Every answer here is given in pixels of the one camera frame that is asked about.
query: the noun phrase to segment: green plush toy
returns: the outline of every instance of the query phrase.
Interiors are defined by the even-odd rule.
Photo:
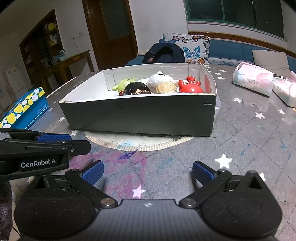
[[[130,83],[134,83],[135,79],[124,79],[122,80],[118,85],[113,87],[113,91],[118,91],[118,93],[120,93],[121,91],[123,91],[125,89],[125,87],[130,84]]]

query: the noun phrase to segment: white refrigerator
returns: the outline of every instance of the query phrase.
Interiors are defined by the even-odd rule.
[[[19,63],[7,68],[5,73],[17,99],[28,92],[27,85],[22,77]]]

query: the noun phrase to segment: gray fabric sleeve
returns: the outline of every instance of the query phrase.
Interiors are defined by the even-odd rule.
[[[0,186],[0,241],[8,241],[12,230],[12,192],[9,181]]]

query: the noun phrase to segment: blue sofa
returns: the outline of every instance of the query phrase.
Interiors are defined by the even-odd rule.
[[[208,61],[210,64],[224,64],[232,66],[237,66],[242,61],[254,64],[252,53],[253,49],[271,50],[247,43],[224,39],[212,39]],[[143,57],[144,56],[139,56],[132,59],[126,64],[126,66],[143,64]],[[296,73],[296,59],[288,55],[287,59],[290,71],[294,71]]]

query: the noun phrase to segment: red crab toy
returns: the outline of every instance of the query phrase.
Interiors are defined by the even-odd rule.
[[[192,76],[187,77],[186,80],[189,84],[184,84],[183,80],[179,80],[179,93],[203,93],[202,88],[200,88],[200,81],[194,84],[195,78]]]

